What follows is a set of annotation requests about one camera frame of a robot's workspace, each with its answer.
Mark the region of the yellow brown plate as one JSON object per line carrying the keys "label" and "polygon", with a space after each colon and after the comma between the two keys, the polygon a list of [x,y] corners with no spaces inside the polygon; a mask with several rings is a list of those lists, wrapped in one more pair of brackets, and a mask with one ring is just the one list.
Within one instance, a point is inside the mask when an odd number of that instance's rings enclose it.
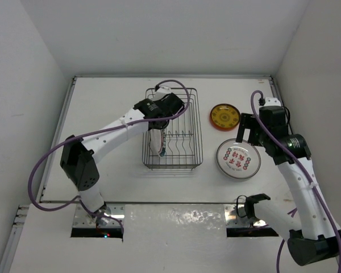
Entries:
{"label": "yellow brown plate", "polygon": [[210,123],[220,131],[230,131],[240,122],[239,110],[230,104],[215,105],[209,115]]}

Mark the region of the orange plate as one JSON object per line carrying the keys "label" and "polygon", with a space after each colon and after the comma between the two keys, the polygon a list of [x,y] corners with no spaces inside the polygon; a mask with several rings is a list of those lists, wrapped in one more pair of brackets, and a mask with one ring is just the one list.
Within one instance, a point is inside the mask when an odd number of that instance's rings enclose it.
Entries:
{"label": "orange plate", "polygon": [[237,127],[240,122],[240,115],[221,114],[210,115],[211,125],[219,131],[231,131]]}

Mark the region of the white plate green rim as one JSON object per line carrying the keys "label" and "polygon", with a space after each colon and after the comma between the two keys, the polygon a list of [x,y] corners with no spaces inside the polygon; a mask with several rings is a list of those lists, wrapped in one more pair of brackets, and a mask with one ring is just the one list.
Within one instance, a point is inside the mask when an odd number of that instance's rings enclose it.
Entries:
{"label": "white plate green rim", "polygon": [[149,132],[150,135],[150,148],[154,155],[162,158],[165,155],[165,149],[167,145],[167,139],[165,130],[152,129]]}

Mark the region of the white patterned plate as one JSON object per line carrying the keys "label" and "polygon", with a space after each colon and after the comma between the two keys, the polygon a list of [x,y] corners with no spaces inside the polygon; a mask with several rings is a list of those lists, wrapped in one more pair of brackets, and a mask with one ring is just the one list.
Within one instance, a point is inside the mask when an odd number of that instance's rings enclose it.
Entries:
{"label": "white patterned plate", "polygon": [[250,179],[261,167],[258,150],[245,140],[237,142],[235,138],[222,142],[215,158],[222,173],[235,180]]}

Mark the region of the white plate dark rim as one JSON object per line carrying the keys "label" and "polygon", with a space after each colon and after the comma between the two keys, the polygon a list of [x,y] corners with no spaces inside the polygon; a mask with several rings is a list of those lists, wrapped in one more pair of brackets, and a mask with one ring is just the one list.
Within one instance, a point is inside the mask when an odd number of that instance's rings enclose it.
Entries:
{"label": "white plate dark rim", "polygon": [[232,181],[246,181],[254,177],[260,170],[260,164],[251,164],[249,166],[235,164],[230,165],[228,162],[216,163],[221,174]]}

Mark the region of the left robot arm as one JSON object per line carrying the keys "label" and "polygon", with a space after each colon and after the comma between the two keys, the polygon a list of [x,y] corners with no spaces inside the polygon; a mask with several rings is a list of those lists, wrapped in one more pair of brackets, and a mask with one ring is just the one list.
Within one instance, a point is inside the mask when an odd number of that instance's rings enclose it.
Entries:
{"label": "left robot arm", "polygon": [[76,138],[64,144],[60,167],[76,186],[84,207],[90,213],[104,214],[106,203],[99,190],[97,164],[112,150],[147,131],[167,127],[169,117],[185,109],[174,93],[163,93],[157,100],[144,99],[126,114],[105,126],[101,133]]}

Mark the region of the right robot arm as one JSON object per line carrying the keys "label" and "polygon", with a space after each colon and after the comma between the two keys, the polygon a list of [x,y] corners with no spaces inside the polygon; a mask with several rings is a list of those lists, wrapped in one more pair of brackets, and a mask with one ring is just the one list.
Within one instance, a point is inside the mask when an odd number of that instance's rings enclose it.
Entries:
{"label": "right robot arm", "polygon": [[288,132],[285,109],[263,106],[258,115],[241,114],[237,142],[249,129],[247,142],[264,147],[287,182],[300,220],[278,211],[265,193],[248,196],[248,218],[264,220],[288,244],[293,260],[300,266],[341,256],[341,229],[333,219],[314,177],[311,152],[305,138]]}

